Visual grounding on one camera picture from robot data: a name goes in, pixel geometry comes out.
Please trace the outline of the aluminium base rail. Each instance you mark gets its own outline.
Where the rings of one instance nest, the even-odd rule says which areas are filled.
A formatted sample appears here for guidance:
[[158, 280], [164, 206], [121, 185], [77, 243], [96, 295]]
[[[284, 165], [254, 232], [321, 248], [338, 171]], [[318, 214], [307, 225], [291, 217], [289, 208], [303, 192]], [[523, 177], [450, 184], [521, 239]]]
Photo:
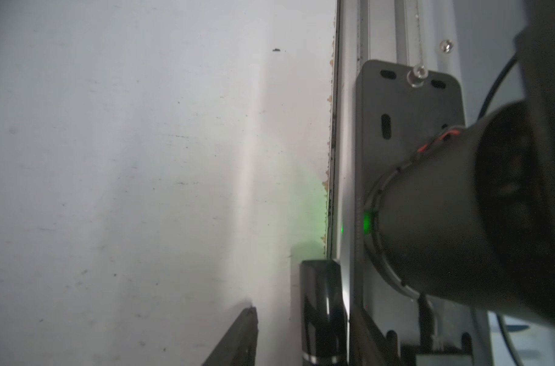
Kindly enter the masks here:
[[[327, 253], [341, 260], [344, 301], [349, 310], [350, 262], [353, 256], [352, 233], [344, 233], [344, 224], [352, 225], [353, 204], [344, 203], [354, 193], [350, 178], [354, 174], [355, 148], [354, 87], [362, 65], [370, 59], [389, 63], [422, 63], [432, 71], [454, 76], [462, 87], [463, 111], [467, 124], [478, 117], [489, 93], [489, 86], [514, 53], [513, 38], [527, 24], [523, 1], [338, 1], [335, 35], [335, 102], [333, 139], [335, 172], [329, 210], [329, 245]], [[397, 341], [398, 351], [417, 351], [420, 345], [419, 307], [384, 282], [375, 267], [364, 264], [364, 305], [374, 324], [390, 341]], [[472, 310], [443, 300], [430, 298], [443, 316], [437, 323], [444, 337], [437, 349], [472, 346], [474, 365], [515, 365], [494, 313]]]

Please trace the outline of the black lipstick silver band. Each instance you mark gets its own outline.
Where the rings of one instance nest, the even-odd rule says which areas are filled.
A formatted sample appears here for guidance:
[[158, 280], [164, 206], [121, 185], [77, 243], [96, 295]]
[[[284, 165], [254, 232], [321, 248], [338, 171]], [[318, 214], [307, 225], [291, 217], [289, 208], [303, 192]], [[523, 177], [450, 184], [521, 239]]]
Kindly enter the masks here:
[[333, 260], [300, 263], [304, 365], [347, 364], [347, 314], [341, 267]]

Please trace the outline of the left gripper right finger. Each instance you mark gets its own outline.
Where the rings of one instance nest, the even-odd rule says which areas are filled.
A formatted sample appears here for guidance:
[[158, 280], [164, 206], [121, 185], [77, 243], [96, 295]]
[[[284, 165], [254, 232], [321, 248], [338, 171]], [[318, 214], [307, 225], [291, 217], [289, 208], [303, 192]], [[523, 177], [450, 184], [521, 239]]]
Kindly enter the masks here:
[[365, 309], [350, 309], [349, 365], [403, 365], [391, 343]]

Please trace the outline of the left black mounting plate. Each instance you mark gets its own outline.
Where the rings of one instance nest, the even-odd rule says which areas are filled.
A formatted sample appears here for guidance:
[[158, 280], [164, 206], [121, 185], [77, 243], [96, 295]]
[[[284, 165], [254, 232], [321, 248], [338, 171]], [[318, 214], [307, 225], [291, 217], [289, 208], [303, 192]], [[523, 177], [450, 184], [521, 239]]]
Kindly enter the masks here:
[[380, 60], [361, 67], [355, 85], [355, 199], [358, 263], [365, 271], [359, 288], [363, 308], [379, 325], [417, 323], [417, 300], [388, 284], [371, 262], [375, 252], [370, 234], [375, 213], [367, 196], [381, 176], [405, 164], [433, 136], [446, 127], [463, 126], [462, 89], [451, 75], [430, 72], [422, 86], [412, 87], [411, 68]]

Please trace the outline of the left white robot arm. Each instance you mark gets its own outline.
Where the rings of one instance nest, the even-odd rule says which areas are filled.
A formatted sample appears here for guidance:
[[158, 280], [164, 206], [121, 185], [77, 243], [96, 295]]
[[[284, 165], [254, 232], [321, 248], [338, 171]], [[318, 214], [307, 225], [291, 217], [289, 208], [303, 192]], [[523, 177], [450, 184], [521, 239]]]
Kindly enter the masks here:
[[336, 120], [350, 178], [348, 263], [300, 264], [301, 365], [489, 365], [486, 314], [555, 327], [555, 1], [527, 24], [480, 113], [460, 83], [366, 59], [360, 1], [340, 1]]

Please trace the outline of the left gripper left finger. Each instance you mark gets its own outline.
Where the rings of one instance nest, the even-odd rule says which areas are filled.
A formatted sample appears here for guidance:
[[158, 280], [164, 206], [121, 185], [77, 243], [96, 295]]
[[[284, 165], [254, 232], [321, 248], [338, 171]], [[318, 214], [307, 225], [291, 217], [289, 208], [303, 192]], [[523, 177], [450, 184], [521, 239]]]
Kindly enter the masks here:
[[258, 343], [258, 313], [245, 308], [202, 366], [254, 366]]

